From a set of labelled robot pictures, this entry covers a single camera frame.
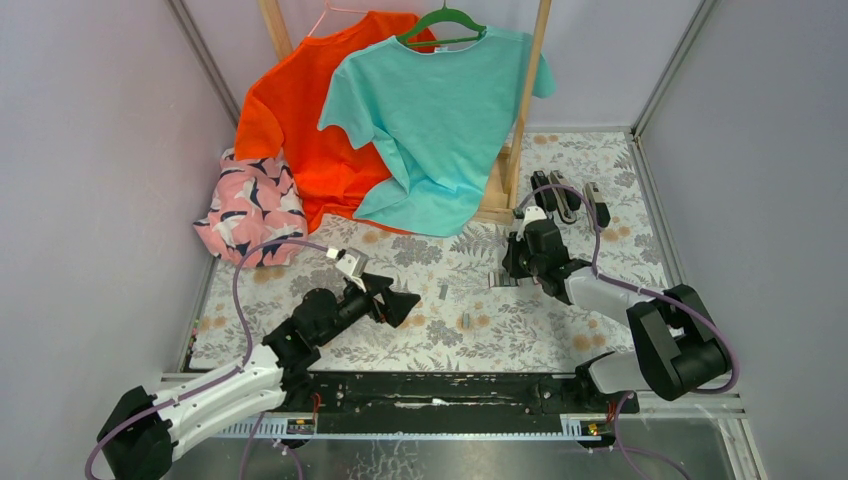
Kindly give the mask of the beige and black stapler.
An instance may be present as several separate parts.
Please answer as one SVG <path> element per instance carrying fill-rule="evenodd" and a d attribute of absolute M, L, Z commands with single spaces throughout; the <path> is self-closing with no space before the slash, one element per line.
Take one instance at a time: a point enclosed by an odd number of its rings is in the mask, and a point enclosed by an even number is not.
<path fill-rule="evenodd" d="M 571 187 L 571 184 L 565 179 L 560 170 L 552 170 L 548 179 L 552 184 L 559 184 Z M 556 198 L 557 213 L 560 220 L 567 225 L 577 222 L 577 212 L 581 207 L 581 200 L 578 196 L 569 189 L 555 188 L 553 193 Z"/>

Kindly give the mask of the red staple box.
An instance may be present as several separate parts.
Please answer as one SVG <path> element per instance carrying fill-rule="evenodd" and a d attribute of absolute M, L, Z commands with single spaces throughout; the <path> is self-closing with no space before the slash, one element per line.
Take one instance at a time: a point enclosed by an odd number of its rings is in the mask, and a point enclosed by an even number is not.
<path fill-rule="evenodd" d="M 489 274 L 488 285 L 490 288 L 513 288 L 518 287 L 520 281 L 505 271 L 495 271 Z"/>

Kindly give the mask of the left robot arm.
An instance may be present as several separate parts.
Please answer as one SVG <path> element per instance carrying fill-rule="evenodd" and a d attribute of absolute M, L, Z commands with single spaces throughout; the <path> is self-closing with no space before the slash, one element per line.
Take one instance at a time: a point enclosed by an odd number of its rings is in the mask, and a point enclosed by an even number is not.
<path fill-rule="evenodd" d="M 392 283 L 365 273 L 360 282 L 347 281 L 340 296 L 313 289 L 246 359 L 157 393 L 141 386 L 126 392 L 97 435 L 87 478 L 103 457 L 117 479 L 160 479 L 188 451 L 242 420 L 279 406 L 301 409 L 320 347 L 363 317 L 396 328 L 420 302 L 418 294 L 393 291 Z"/>

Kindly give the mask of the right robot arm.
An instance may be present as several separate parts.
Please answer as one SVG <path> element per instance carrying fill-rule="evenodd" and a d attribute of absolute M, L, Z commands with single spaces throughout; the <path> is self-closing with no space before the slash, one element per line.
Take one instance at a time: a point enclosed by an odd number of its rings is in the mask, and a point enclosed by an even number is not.
<path fill-rule="evenodd" d="M 680 284 L 655 292 L 605 275 L 570 255 L 550 219 L 510 233 L 502 266 L 514 279 L 536 280 L 546 295 L 566 305 L 628 327 L 632 350 L 583 364 L 583 378 L 573 386 L 583 410 L 597 412 L 625 391 L 650 390 L 669 401 L 691 392 L 710 394 L 708 382 L 734 372 L 730 349 L 694 289 Z"/>

